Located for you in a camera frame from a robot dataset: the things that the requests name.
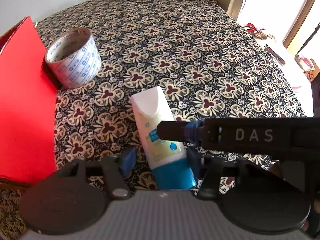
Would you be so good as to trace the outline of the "white tube blue cap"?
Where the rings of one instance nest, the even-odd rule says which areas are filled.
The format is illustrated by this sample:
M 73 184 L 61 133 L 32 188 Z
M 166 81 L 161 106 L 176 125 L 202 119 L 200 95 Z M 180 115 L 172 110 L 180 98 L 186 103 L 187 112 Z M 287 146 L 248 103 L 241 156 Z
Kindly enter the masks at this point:
M 161 121 L 174 121 L 163 90 L 153 87 L 130 97 L 143 150 L 160 190 L 187 190 L 196 185 L 181 142 L 162 140 L 157 134 Z

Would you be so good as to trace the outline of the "white printed tape roll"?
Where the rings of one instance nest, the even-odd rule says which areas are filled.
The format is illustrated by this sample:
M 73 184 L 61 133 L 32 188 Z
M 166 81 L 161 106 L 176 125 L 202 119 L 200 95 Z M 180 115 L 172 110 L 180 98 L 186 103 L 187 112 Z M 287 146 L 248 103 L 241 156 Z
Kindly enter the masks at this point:
M 99 51 L 87 28 L 63 33 L 48 47 L 44 60 L 63 88 L 67 89 L 86 85 L 101 67 Z

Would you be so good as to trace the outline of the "floral patterned tablecloth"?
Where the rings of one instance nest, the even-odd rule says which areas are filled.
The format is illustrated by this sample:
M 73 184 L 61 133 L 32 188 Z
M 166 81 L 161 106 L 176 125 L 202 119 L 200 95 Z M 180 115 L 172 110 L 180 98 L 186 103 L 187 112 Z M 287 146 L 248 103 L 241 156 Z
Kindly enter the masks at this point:
M 156 189 L 130 102 L 155 86 L 177 121 L 303 115 L 277 64 L 213 0 L 92 0 L 42 20 L 37 31 L 48 46 L 76 27 L 92 31 L 102 65 L 88 84 L 57 93 L 57 168 L 134 147 L 127 185 Z

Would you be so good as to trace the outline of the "brown metal tool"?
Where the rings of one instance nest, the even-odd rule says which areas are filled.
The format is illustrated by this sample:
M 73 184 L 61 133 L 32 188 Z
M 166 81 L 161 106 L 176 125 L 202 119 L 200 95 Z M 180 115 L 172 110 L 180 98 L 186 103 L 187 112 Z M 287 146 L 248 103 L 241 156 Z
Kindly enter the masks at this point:
M 264 50 L 269 53 L 280 64 L 285 65 L 286 62 L 267 44 L 264 46 Z

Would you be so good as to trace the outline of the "red ribbon bow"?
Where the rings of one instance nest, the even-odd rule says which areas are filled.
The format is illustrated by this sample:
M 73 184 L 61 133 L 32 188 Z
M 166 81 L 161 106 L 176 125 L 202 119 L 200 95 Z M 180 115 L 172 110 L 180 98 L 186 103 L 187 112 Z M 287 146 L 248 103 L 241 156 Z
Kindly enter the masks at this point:
M 248 31 L 253 37 L 256 37 L 261 40 L 275 39 L 271 34 L 266 34 L 265 28 L 256 27 L 253 23 L 248 23 L 244 26 L 244 29 Z

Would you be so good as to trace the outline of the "red cardboard box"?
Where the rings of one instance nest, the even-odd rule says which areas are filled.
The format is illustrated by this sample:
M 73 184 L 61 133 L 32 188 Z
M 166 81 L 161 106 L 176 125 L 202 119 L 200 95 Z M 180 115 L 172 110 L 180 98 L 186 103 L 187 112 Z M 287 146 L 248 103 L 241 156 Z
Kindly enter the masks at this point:
M 30 17 L 1 36 L 1 183 L 29 187 L 56 170 L 57 86 Z

